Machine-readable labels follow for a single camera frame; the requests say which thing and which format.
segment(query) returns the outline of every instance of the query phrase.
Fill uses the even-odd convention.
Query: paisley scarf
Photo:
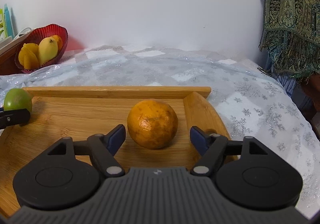
[[[277,73],[320,72],[320,0],[265,0],[260,49]]]

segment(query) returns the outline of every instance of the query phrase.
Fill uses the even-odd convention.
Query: red glass bowl
[[[37,28],[37,29],[33,30],[24,41],[22,41],[21,43],[19,43],[17,45],[16,56],[15,56],[14,62],[16,64],[16,66],[23,73],[29,74],[31,72],[38,70],[38,69],[34,69],[34,70],[24,69],[23,66],[20,64],[19,59],[18,59],[18,55],[19,55],[19,52],[20,52],[23,44],[24,43],[39,44],[40,41],[42,41],[44,38],[50,37],[52,35],[59,35],[61,37],[62,42],[63,42],[62,49],[58,52],[57,56],[55,56],[52,60],[47,61],[45,64],[40,66],[38,69],[41,69],[43,67],[47,67],[47,66],[50,66],[53,64],[57,64],[59,62],[59,60],[63,56],[64,52],[66,51],[66,48],[68,45],[68,32],[67,32],[66,28],[63,28],[59,25],[49,24],[45,27]]]

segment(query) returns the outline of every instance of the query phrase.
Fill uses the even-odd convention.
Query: green fruit
[[[10,89],[4,98],[3,109],[16,110],[28,109],[30,114],[32,112],[32,96],[21,88]]]

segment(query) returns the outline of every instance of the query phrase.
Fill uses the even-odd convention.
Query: bamboo tray
[[[210,87],[89,86],[30,87],[33,111],[28,124],[12,126],[0,136],[0,212],[8,217],[19,209],[12,179],[15,173],[61,137],[74,141],[111,131],[118,124],[127,129],[130,109],[140,100],[156,98],[167,102],[178,116],[178,131],[164,149],[138,146],[127,132],[115,158],[129,167],[185,166],[190,169],[200,158],[190,143],[189,130],[198,126],[205,132],[229,134],[214,108],[205,99]],[[90,163],[88,156],[77,156]]]

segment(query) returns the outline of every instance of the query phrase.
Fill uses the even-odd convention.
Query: sparkly tablecloth
[[[0,103],[9,89],[24,86],[210,86],[208,100],[233,140],[254,136],[300,172],[304,185],[297,209],[310,218],[320,208],[320,145],[310,124],[284,89],[255,64],[224,58],[213,52],[147,46],[69,51],[60,65],[29,75],[0,76]]]

